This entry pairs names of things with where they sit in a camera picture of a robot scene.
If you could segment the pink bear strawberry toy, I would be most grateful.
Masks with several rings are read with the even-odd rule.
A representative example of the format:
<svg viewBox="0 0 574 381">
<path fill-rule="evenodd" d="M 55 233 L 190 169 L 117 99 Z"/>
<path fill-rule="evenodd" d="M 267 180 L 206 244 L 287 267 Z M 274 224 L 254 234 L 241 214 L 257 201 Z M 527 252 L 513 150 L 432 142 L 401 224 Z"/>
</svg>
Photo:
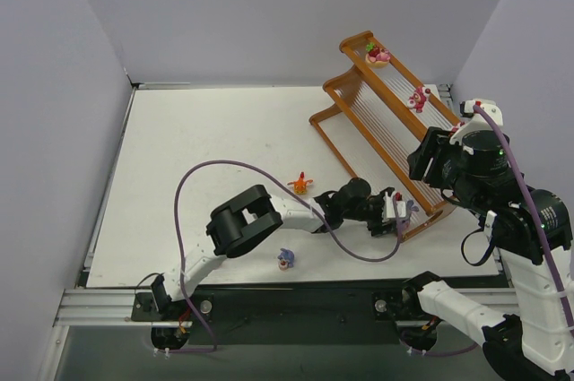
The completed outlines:
<svg viewBox="0 0 574 381">
<path fill-rule="evenodd" d="M 383 68 L 390 63 L 390 52 L 374 42 L 368 43 L 365 47 L 365 51 L 365 62 L 369 67 Z"/>
</svg>

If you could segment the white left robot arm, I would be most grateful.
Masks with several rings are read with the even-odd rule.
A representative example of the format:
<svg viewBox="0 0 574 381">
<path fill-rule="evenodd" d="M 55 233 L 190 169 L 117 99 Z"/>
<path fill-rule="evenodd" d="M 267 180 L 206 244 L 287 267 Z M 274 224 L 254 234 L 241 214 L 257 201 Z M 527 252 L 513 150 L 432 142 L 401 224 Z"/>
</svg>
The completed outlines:
<svg viewBox="0 0 574 381">
<path fill-rule="evenodd" d="M 406 214 L 406 201 L 393 187 L 373 195 L 362 178 L 353 178 L 339 190 L 308 201 L 296 195 L 270 195 L 264 186 L 255 185 L 212 211 L 205 229 L 212 242 L 210 249 L 197 244 L 186 250 L 175 201 L 179 262 L 153 281 L 153 302 L 159 313 L 167 313 L 175 303 L 191 297 L 199 283 L 225 260 L 246 255 L 279 229 L 331 233 L 350 220 L 363 222 L 375 238 L 394 232 L 401 238 Z"/>
</svg>

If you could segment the pink bear cake toy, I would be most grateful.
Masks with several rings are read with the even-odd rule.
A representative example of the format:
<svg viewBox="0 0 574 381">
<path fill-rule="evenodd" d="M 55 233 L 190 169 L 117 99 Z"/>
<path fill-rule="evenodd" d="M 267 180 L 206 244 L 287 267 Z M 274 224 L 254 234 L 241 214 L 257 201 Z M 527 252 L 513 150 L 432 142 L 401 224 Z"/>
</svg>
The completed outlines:
<svg viewBox="0 0 574 381">
<path fill-rule="evenodd" d="M 422 113 L 430 95 L 431 90 L 429 88 L 423 85 L 417 87 L 406 101 L 407 108 L 413 110 L 415 113 Z"/>
</svg>

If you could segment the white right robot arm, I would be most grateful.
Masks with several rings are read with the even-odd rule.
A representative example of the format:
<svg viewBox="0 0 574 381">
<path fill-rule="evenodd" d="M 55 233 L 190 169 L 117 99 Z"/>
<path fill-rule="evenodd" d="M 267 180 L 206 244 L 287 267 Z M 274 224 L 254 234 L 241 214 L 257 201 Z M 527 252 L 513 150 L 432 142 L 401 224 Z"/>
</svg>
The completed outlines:
<svg viewBox="0 0 574 381">
<path fill-rule="evenodd" d="M 451 133 L 428 129 L 408 158 L 409 177 L 450 192 L 448 202 L 478 219 L 479 230 L 507 266 L 518 312 L 486 307 L 421 273 L 404 285 L 402 315 L 445 321 L 479 345 L 505 380 L 568 380 L 573 373 L 572 230 L 564 202 L 527 186 L 509 163 L 509 139 L 473 131 L 452 143 Z"/>
</svg>

